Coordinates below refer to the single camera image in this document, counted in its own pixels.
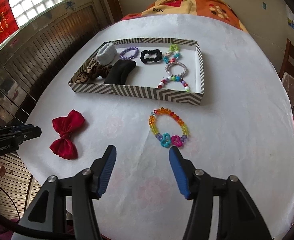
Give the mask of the white lace tablecloth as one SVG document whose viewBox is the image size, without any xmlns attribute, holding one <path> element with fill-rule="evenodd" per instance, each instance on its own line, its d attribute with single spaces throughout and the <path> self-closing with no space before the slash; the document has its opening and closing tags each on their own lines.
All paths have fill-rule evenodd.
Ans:
<svg viewBox="0 0 294 240">
<path fill-rule="evenodd" d="M 75 93 L 68 85 L 105 41 L 176 37 L 199 42 L 204 63 L 200 106 L 125 96 Z M 272 236 L 294 216 L 294 124 L 286 91 L 255 40 L 222 21 L 192 15 L 156 15 L 121 21 L 99 32 L 65 65 L 28 118 L 42 135 L 22 144 L 19 157 L 39 183 L 70 177 L 101 157 L 108 145 L 117 160 L 106 193 L 94 202 L 100 231 L 111 239 L 181 239 L 191 201 L 180 194 L 169 151 L 150 132 L 151 112 L 164 107 L 188 126 L 182 155 L 213 177 L 237 176 Z M 55 155 L 52 120 L 80 112 L 84 125 L 71 136 L 76 159 Z"/>
</svg>

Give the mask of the black scrunchie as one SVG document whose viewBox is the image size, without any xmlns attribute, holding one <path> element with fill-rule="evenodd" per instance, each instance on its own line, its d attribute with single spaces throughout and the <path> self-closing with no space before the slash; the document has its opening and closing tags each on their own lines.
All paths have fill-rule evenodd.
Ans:
<svg viewBox="0 0 294 240">
<path fill-rule="evenodd" d="M 159 49 L 143 50 L 140 54 L 140 61 L 143 64 L 156 63 L 161 61 L 162 52 Z"/>
</svg>

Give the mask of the wall calendar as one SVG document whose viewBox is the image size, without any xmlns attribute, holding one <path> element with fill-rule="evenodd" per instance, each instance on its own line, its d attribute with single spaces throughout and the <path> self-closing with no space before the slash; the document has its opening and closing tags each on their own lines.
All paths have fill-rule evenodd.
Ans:
<svg viewBox="0 0 294 240">
<path fill-rule="evenodd" d="M 291 9 L 286 5 L 287 21 L 288 25 L 294 29 L 294 14 Z"/>
</svg>

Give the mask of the striped black white tray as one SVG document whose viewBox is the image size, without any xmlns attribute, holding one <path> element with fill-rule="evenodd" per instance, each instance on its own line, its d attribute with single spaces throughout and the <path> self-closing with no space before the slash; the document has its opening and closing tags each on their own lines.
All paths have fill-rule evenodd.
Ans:
<svg viewBox="0 0 294 240">
<path fill-rule="evenodd" d="M 137 57 L 134 59 L 136 67 L 128 75 L 125 85 L 104 84 L 104 79 L 101 77 L 94 81 L 88 80 L 86 83 L 73 83 L 70 80 L 68 85 L 74 92 L 200 105 L 204 96 L 204 66 L 202 52 L 197 41 L 166 37 L 140 37 L 114 40 L 113 43 L 118 53 L 129 47 L 138 47 L 139 50 L 159 49 L 161 52 L 165 52 L 172 44 L 176 44 L 180 49 L 180 62 L 186 66 L 186 69 L 172 66 L 171 70 L 175 75 L 180 72 L 186 73 L 184 80 L 190 90 L 186 92 L 184 87 L 178 83 L 158 88 L 160 81 L 168 77 L 168 73 L 165 71 L 165 62 L 143 64 Z"/>
</svg>

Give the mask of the leopard print hair bow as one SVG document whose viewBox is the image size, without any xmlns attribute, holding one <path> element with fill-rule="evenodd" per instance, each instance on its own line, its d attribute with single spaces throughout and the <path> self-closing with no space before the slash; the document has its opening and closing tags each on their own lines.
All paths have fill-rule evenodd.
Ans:
<svg viewBox="0 0 294 240">
<path fill-rule="evenodd" d="M 95 72 L 95 68 L 97 67 L 97 60 L 95 57 L 91 57 L 87 59 L 80 69 L 74 74 L 72 77 L 73 83 L 86 83 L 90 76 L 92 75 L 92 71 Z"/>
</svg>

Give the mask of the wooden chair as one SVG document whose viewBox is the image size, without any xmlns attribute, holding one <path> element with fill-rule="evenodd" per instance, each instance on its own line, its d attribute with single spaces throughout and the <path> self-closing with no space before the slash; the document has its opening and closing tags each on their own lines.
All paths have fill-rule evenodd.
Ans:
<svg viewBox="0 0 294 240">
<path fill-rule="evenodd" d="M 290 58 L 294 60 L 294 46 L 287 39 L 286 50 L 278 76 L 290 100 L 291 109 L 294 110 L 294 65 L 290 62 Z"/>
</svg>

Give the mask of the red satin bow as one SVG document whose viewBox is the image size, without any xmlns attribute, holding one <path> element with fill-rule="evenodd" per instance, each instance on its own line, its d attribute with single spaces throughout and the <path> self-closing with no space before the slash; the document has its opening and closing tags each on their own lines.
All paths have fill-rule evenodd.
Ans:
<svg viewBox="0 0 294 240">
<path fill-rule="evenodd" d="M 78 157 L 78 150 L 71 140 L 71 136 L 82 128 L 86 119 L 83 115 L 71 110 L 67 116 L 61 116 L 52 120 L 53 129 L 59 134 L 49 148 L 60 158 L 72 160 Z"/>
</svg>

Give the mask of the orange patterned love blanket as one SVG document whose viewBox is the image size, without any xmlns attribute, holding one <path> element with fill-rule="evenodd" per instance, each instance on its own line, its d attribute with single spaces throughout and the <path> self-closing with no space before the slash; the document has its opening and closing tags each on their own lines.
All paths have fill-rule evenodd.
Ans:
<svg viewBox="0 0 294 240">
<path fill-rule="evenodd" d="M 246 27 L 232 8 L 223 0 L 156 0 L 146 10 L 128 14 L 123 20 L 150 15 L 187 14 L 203 16 L 225 22 L 239 30 L 247 32 Z"/>
</svg>

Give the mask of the white scrunchie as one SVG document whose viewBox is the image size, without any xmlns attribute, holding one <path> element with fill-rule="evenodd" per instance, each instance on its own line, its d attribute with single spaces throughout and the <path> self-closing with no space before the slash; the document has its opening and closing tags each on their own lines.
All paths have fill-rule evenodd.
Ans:
<svg viewBox="0 0 294 240">
<path fill-rule="evenodd" d="M 115 45 L 112 42 L 104 44 L 96 54 L 96 60 L 102 66 L 110 64 L 117 54 Z"/>
</svg>

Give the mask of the brown scrunchie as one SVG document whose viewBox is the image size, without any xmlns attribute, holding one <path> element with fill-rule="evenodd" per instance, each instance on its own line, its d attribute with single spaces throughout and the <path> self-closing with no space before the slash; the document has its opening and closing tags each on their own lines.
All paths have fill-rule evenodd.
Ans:
<svg viewBox="0 0 294 240">
<path fill-rule="evenodd" d="M 102 65 L 92 65 L 89 70 L 89 77 L 90 79 L 94 80 L 97 77 L 101 76 L 103 79 L 107 78 L 108 74 L 112 69 L 112 65 L 109 66 L 102 66 Z"/>
</svg>

